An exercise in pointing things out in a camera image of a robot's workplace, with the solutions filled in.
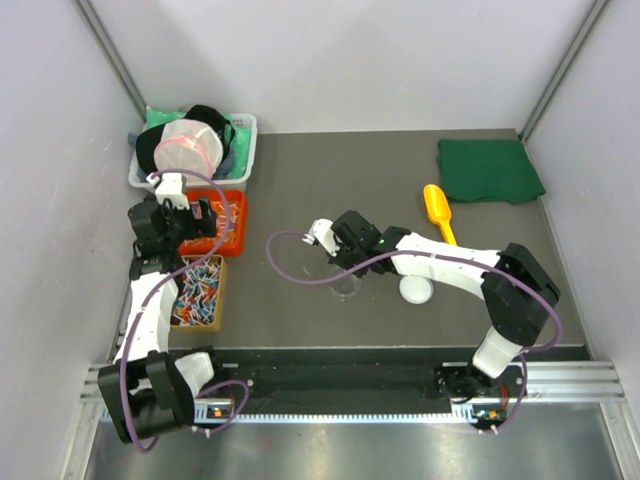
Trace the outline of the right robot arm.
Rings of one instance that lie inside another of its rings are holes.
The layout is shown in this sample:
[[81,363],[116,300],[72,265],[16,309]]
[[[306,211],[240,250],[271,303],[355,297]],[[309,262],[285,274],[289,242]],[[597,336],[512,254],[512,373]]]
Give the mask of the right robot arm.
[[491,321],[487,334],[468,366],[439,381],[451,399],[469,400],[498,389],[507,366],[534,346],[560,299],[557,285],[520,244],[477,250],[396,226],[380,231],[354,210],[335,221],[315,221],[309,233],[331,263],[357,277],[367,271],[392,273],[407,290],[441,283],[484,302]]

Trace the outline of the white round lid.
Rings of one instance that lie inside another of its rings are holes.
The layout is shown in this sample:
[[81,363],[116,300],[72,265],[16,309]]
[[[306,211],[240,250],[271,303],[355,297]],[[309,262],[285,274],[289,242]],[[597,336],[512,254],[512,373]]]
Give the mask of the white round lid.
[[406,302],[421,305],[432,298],[434,287],[432,282],[425,277],[407,275],[399,281],[399,292]]

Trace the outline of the tan candy box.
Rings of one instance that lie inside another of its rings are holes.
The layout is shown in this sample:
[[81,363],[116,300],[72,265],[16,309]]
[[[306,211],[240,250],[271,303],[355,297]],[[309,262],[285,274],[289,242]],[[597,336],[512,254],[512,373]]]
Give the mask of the tan candy box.
[[227,270],[225,259],[213,255],[182,274],[170,317],[173,331],[214,333],[221,329]]

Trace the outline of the yellow plastic scoop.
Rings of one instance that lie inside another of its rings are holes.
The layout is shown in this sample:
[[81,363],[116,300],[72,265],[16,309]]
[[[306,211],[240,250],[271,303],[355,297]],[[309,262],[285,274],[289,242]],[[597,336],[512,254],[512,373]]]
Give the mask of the yellow plastic scoop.
[[423,188],[423,198],[429,221],[439,227],[446,243],[456,246],[451,226],[452,212],[444,191],[438,185],[428,184]]

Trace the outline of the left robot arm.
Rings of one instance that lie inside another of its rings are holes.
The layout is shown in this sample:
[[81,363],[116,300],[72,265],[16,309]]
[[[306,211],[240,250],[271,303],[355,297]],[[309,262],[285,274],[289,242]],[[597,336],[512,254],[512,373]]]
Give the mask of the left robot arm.
[[168,347],[182,287],[173,274],[186,265],[179,248],[216,234],[215,213],[194,215],[184,194],[150,194],[129,209],[128,219],[135,234],[131,307],[124,342],[113,363],[100,369],[98,388],[120,440],[140,444],[192,425],[197,395],[220,394],[227,374],[213,363],[209,347],[182,356]]

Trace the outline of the clear plastic cup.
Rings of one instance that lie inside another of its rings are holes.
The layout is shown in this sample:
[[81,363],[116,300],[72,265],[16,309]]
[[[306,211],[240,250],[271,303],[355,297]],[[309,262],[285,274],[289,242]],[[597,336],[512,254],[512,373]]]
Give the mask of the clear plastic cup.
[[341,277],[329,283],[333,296],[341,302],[353,300],[361,289],[362,280],[355,275]]

